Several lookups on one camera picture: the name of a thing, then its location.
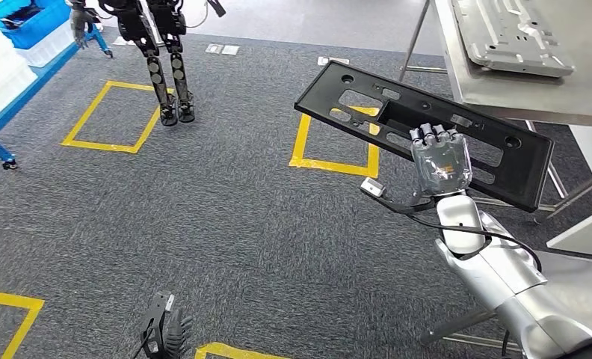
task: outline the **robotic hand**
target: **robotic hand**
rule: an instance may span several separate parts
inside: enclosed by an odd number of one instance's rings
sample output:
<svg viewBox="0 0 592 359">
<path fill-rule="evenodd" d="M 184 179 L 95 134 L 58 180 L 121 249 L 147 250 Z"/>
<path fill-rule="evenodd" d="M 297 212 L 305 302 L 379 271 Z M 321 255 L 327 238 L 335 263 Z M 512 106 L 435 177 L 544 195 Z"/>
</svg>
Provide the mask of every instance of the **robotic hand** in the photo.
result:
<svg viewBox="0 0 592 359">
<path fill-rule="evenodd" d="M 464 136 L 456 129 L 421 125 L 410 130 L 410 149 L 419 175 L 419 184 L 429 196 L 464 191 L 472 181 L 470 156 Z"/>
<path fill-rule="evenodd" d="M 84 38 L 85 26 L 87 26 L 87 32 L 92 32 L 95 26 L 94 23 L 100 22 L 100 20 L 97 18 L 97 13 L 94 9 L 84 7 L 84 1 L 75 0 L 74 2 L 70 2 L 66 0 L 65 2 L 72 8 L 70 21 L 74 41 L 80 49 L 84 49 L 87 47 L 87 41 Z"/>
<path fill-rule="evenodd" d="M 151 301 L 140 328 L 140 351 L 149 359 L 180 359 L 187 352 L 185 341 L 190 334 L 191 318 L 182 318 L 182 311 L 171 312 L 175 295 L 168 291 L 157 292 Z"/>
<path fill-rule="evenodd" d="M 98 12 L 91 7 L 85 7 L 84 0 L 65 0 L 65 3 L 72 8 L 70 22 L 74 41 L 78 48 L 89 47 L 87 41 L 94 38 L 100 46 L 100 50 L 109 58 L 113 58 L 114 53 L 107 47 L 96 27 L 96 24 L 100 23 L 101 17 Z"/>
</svg>

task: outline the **blue bin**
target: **blue bin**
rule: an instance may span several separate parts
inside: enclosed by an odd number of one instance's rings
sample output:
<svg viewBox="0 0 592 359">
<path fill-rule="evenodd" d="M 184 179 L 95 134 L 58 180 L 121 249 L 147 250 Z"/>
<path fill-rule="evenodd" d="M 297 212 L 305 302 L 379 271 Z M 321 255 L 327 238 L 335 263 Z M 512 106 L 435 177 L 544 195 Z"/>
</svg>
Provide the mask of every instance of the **blue bin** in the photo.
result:
<svg viewBox="0 0 592 359">
<path fill-rule="evenodd" d="M 0 2 L 0 30 L 12 40 L 17 49 L 29 49 L 41 41 L 70 17 L 70 7 L 64 0 L 37 0 L 42 10 L 24 22 L 15 30 L 8 30 L 1 22 L 4 18 L 21 7 L 30 5 L 30 0 L 4 0 Z"/>
</svg>

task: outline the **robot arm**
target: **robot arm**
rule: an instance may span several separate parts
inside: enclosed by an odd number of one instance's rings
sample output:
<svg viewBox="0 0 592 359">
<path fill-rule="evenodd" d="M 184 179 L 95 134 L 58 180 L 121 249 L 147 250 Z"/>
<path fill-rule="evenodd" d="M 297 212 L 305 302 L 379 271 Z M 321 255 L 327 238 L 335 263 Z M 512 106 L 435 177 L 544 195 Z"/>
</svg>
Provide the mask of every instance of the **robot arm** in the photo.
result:
<svg viewBox="0 0 592 359">
<path fill-rule="evenodd" d="M 592 358 L 592 329 L 549 292 L 535 253 L 466 195 L 472 172 L 465 138 L 429 124 L 410 135 L 422 190 L 440 219 L 422 223 L 442 230 L 437 250 L 451 270 L 508 327 L 527 358 Z M 372 197 L 384 192 L 372 179 L 362 189 Z"/>
</svg>

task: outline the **gray carpet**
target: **gray carpet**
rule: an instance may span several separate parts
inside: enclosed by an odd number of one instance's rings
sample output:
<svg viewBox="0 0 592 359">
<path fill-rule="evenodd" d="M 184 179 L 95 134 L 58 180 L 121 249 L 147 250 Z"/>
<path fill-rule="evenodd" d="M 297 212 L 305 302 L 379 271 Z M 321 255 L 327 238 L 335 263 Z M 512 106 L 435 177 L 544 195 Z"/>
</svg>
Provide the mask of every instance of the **gray carpet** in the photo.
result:
<svg viewBox="0 0 592 359">
<path fill-rule="evenodd" d="M 105 36 L 110 43 L 117 34 Z M 59 145 L 107 80 L 149 84 L 132 46 L 113 47 L 114 60 L 93 47 L 79 52 L 1 131 L 21 168 L 0 166 L 0 292 L 46 301 L 16 358 L 128 358 L 160 289 L 194 318 L 193 346 L 218 341 L 289 358 L 497 358 L 493 349 L 417 342 L 423 329 L 475 307 L 437 258 L 437 232 L 365 198 L 360 177 L 287 165 L 300 118 L 293 102 L 321 69 L 318 56 L 395 77 L 402 55 L 201 35 L 184 41 L 197 120 L 158 124 L 137 155 Z M 241 49 L 210 55 L 209 43 Z M 450 96 L 445 76 L 407 80 Z M 135 142 L 154 93 L 108 96 L 77 139 Z M 540 129 L 557 140 L 567 186 L 584 180 L 568 129 Z M 313 121 L 305 154 L 363 165 L 366 145 Z M 407 198 L 413 166 L 382 151 L 380 180 Z M 543 249 L 592 213 L 592 193 L 541 226 L 516 209 L 487 209 Z M 19 323 L 12 312 L 0 307 L 0 348 Z M 471 333 L 499 338 L 501 329 L 486 323 Z"/>
</svg>

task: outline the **yellow floor marking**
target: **yellow floor marking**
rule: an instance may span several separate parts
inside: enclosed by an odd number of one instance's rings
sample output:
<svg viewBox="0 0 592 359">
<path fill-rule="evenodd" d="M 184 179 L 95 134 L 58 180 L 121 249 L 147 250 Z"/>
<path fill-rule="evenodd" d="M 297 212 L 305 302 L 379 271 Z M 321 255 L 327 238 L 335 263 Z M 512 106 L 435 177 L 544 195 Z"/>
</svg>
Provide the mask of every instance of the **yellow floor marking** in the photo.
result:
<svg viewBox="0 0 592 359">
<path fill-rule="evenodd" d="M 19 326 L 10 344 L 7 345 L 5 352 L 1 359 L 10 359 L 21 345 L 23 338 L 30 330 L 32 323 L 37 318 L 40 308 L 43 307 L 45 301 L 43 299 L 22 297 L 21 295 L 13 295 L 7 293 L 0 293 L 0 305 L 9 305 L 11 307 L 25 308 L 28 310 L 28 315 L 23 319 L 23 323 Z"/>
<path fill-rule="evenodd" d="M 231 359 L 288 359 L 284 357 L 277 357 L 276 355 L 252 352 L 251 350 L 237 349 L 233 348 L 232 346 L 216 342 L 208 343 L 197 348 L 194 359 L 206 359 L 207 354 L 219 355 L 220 357 Z"/>
<path fill-rule="evenodd" d="M 85 112 L 82 114 L 82 116 L 80 117 L 78 122 L 76 122 L 76 125 L 74 126 L 74 128 L 70 131 L 70 133 L 67 135 L 67 137 L 65 137 L 63 142 L 61 142 L 61 144 L 63 146 L 84 147 L 84 148 L 89 148 L 92 150 L 128 152 L 128 153 L 137 153 L 139 151 L 140 147 L 142 147 L 144 142 L 147 140 L 147 138 L 151 134 L 151 131 L 153 130 L 153 127 L 155 126 L 155 123 L 157 123 L 157 119 L 159 118 L 159 106 L 158 106 L 158 108 L 155 109 L 155 112 L 153 112 L 153 115 L 151 116 L 151 119 L 149 120 L 147 127 L 140 134 L 138 142 L 136 142 L 133 146 L 126 146 L 126 145 L 122 145 L 122 144 L 100 144 L 98 142 L 79 141 L 79 140 L 74 139 L 76 137 L 76 135 L 78 134 L 78 131 L 81 130 L 84 123 L 89 118 L 89 116 L 91 116 L 91 114 L 96 109 L 96 107 L 98 107 L 98 105 L 100 104 L 100 101 L 102 101 L 102 98 L 107 94 L 107 92 L 109 92 L 109 90 L 113 86 L 118 87 L 118 88 L 132 88 L 134 90 L 144 90 L 144 91 L 155 92 L 155 90 L 153 89 L 152 86 L 129 84 L 126 82 L 118 82 L 118 81 L 111 81 L 111 80 L 107 81 L 105 83 L 105 85 L 102 86 L 100 93 L 98 93 L 96 98 L 93 99 L 91 104 L 89 104 L 89 107 L 87 107 L 87 110 L 85 110 Z M 167 91 L 168 91 L 168 93 L 172 93 L 173 89 L 169 88 L 169 89 L 167 89 Z"/>
<path fill-rule="evenodd" d="M 352 108 L 370 116 L 375 116 L 379 112 L 379 108 L 375 107 Z M 347 165 L 345 163 L 338 162 L 328 162 L 318 159 L 304 159 L 305 143 L 307 142 L 307 135 L 309 134 L 309 125 L 311 124 L 311 119 L 312 118 L 307 114 L 300 116 L 298 134 L 296 135 L 296 142 L 294 143 L 294 150 L 292 151 L 292 159 L 289 161 L 290 167 L 317 168 L 319 170 L 377 178 L 380 168 L 380 149 L 374 144 L 369 144 L 366 167 Z M 379 130 L 380 128 L 377 125 L 374 125 L 373 123 L 369 124 L 369 132 L 371 134 L 376 135 Z"/>
</svg>

